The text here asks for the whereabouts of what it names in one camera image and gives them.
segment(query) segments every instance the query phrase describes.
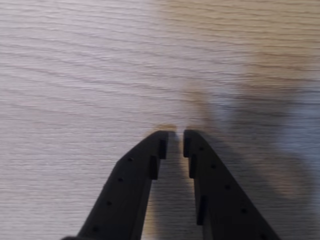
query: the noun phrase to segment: wood grain surface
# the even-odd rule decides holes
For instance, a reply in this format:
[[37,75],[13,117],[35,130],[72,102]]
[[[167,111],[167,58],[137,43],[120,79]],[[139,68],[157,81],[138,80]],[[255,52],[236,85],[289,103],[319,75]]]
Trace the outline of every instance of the wood grain surface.
[[283,240],[320,239],[320,1],[0,0],[1,239],[77,234],[158,129],[142,239],[202,239],[185,128]]

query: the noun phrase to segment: screw hole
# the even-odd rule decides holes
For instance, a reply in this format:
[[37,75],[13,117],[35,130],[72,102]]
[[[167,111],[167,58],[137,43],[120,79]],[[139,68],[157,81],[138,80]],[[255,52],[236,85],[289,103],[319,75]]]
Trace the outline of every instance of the screw hole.
[[94,225],[92,228],[93,232],[99,232],[99,227],[97,225]]
[[247,211],[246,208],[241,208],[241,212],[242,212],[243,214],[246,214],[248,211]]
[[260,238],[261,238],[262,240],[267,240],[267,239],[268,239],[265,234],[261,234],[261,235],[260,235]]

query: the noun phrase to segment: black plastic part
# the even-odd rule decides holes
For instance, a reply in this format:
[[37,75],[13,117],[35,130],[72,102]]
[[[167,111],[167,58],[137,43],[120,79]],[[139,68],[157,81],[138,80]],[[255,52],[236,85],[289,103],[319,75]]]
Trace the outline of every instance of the black plastic part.
[[204,240],[280,240],[197,131],[184,131],[183,154],[189,158]]
[[77,237],[67,240],[140,240],[151,182],[166,158],[169,133],[157,131],[122,157]]

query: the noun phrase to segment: wooden table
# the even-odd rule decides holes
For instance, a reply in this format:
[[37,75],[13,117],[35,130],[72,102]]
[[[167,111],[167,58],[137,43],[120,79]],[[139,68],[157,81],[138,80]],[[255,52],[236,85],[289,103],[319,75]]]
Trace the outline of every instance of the wooden table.
[[185,128],[283,240],[320,238],[319,0],[0,0],[0,233],[75,235],[116,161],[176,130],[143,240],[199,240]]

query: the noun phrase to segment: light wooden surface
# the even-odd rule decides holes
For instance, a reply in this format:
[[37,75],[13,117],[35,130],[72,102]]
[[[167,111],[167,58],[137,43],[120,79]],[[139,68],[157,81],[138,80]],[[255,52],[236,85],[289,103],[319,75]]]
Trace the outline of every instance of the light wooden surface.
[[185,128],[283,240],[320,239],[320,1],[0,0],[1,239],[75,235],[157,129],[142,238],[202,239]]

